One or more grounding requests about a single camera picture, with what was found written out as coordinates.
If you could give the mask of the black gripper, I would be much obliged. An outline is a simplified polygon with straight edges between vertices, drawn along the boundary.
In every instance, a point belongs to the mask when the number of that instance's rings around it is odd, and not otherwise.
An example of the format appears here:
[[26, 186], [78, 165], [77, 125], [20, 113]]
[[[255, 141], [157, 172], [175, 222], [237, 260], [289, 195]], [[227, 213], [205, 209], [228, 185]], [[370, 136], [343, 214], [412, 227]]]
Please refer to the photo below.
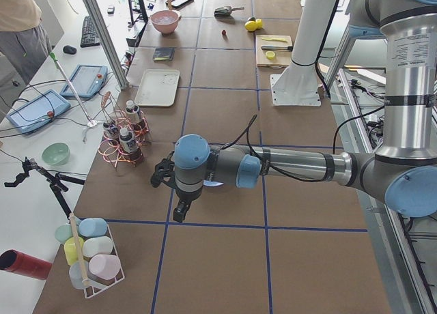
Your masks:
[[175, 189], [176, 195], [178, 196], [178, 204], [173, 210], [173, 220], [177, 223], [183, 223], [186, 214], [191, 207], [191, 203], [198, 199], [202, 193], [203, 187], [201, 186], [197, 190], [194, 191], [185, 191], [181, 188], [177, 187]]

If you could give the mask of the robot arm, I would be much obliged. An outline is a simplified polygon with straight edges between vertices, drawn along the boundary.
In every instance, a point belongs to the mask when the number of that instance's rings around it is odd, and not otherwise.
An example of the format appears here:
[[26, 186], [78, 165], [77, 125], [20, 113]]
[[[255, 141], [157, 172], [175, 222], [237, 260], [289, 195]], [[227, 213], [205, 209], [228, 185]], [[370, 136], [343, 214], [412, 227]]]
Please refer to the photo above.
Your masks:
[[206, 180], [252, 188], [261, 175], [335, 181], [408, 217], [436, 211], [436, 152], [430, 145], [436, 75], [436, 0], [352, 0], [350, 28], [388, 41], [384, 140], [373, 154], [323, 154], [250, 145], [217, 147], [196, 134], [174, 151], [175, 221], [182, 222]]

